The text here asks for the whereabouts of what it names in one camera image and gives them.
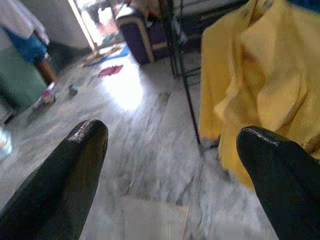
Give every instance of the metal rack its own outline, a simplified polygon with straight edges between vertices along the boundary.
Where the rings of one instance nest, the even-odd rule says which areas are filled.
[[[181,41],[182,39],[181,37],[183,34],[182,19],[183,19],[184,8],[192,5],[198,5],[208,1],[211,1],[211,0],[198,0],[196,2],[188,2],[188,3],[185,3],[184,0],[180,0],[179,7],[174,8],[173,0],[159,0],[160,11],[164,21],[165,33],[168,40],[168,48],[170,51],[170,63],[171,63],[172,74],[175,78],[182,79],[184,91],[185,91],[188,106],[189,106],[190,116],[191,116],[191,120],[194,128],[194,133],[196,136],[196,141],[197,141],[199,152],[201,155],[203,155],[205,151],[216,147],[219,144],[219,141],[217,140],[215,141],[215,143],[209,146],[204,146],[203,143],[201,142],[199,130],[198,130],[198,124],[197,124],[195,111],[194,111],[194,105],[193,105],[193,101],[192,101],[192,97],[189,89],[191,84],[188,82],[189,77],[199,75],[201,73],[201,67],[196,66],[192,69],[186,69],[185,62],[184,62],[184,54],[185,54],[184,48],[186,46],[186,42]],[[231,12],[239,8],[247,1],[248,0],[240,0],[237,3],[225,5],[222,7],[217,7],[215,9],[203,12],[201,13],[203,14],[202,19],[212,18],[211,24],[213,24],[218,18],[222,17],[228,12]],[[174,24],[174,21],[180,21],[178,29],[177,29],[177,24]],[[208,25],[200,24],[200,26],[202,26],[202,29],[205,29],[211,24],[208,24]]]

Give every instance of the doorway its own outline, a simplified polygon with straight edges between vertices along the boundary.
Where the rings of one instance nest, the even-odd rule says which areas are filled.
[[[100,50],[124,42],[115,18],[122,7],[121,0],[74,0],[95,48]]]

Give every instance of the yellow cloth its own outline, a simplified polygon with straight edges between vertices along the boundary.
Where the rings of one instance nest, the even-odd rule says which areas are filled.
[[[261,126],[318,158],[320,15],[286,0],[250,0],[202,36],[199,132],[219,135],[226,170],[253,189],[236,150],[245,126]]]

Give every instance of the white marble floor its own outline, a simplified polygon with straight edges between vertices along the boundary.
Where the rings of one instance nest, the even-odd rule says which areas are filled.
[[[198,54],[187,58],[199,62]],[[124,65],[119,74],[97,77],[115,64]],[[99,119],[109,144],[81,239],[277,239],[255,194],[226,179],[217,150],[200,157],[168,59],[138,66],[129,55],[89,68],[76,64],[59,79],[56,103],[27,109],[7,126],[14,151],[0,161],[0,207],[73,127]],[[72,83],[79,86],[74,97]],[[190,90],[198,114],[200,86]]]

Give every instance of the black metal stand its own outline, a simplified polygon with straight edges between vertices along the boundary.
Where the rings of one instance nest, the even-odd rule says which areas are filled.
[[[190,6],[190,5],[196,5],[199,3],[203,3],[210,0],[198,0],[196,2],[192,3],[186,3],[184,4],[184,0],[180,0],[180,6],[179,6],[179,17],[182,19],[183,16],[183,10],[184,7]],[[243,0],[242,2],[238,2],[236,4],[231,4],[228,6],[219,7],[217,9],[214,9],[212,11],[207,11],[206,14],[211,14],[214,12],[221,13],[220,17],[226,14],[227,12],[230,12],[238,7],[240,7],[243,3],[247,2],[248,0]],[[198,144],[200,155],[202,156],[205,151],[212,149],[214,147],[217,147],[219,144],[219,141],[216,141],[215,144],[209,145],[208,147],[205,147],[200,139],[199,130],[198,130],[198,124],[195,116],[194,111],[194,105],[192,101],[192,97],[190,95],[190,89],[189,87],[193,84],[188,83],[188,78],[191,76],[199,75],[201,73],[201,67],[197,66],[193,69],[186,70],[185,63],[184,63],[184,43],[181,41],[181,35],[182,35],[182,24],[179,24],[179,29],[176,28],[176,26],[173,25],[173,21],[176,21],[175,13],[174,13],[174,4],[173,0],[159,0],[160,10],[162,14],[162,18],[164,21],[164,28],[165,33],[168,41],[168,48],[170,51],[170,63],[171,63],[171,69],[172,74],[174,78],[181,78],[183,82],[184,91],[186,94],[189,111],[191,115],[191,120],[194,128],[194,133],[196,136],[196,141]]]

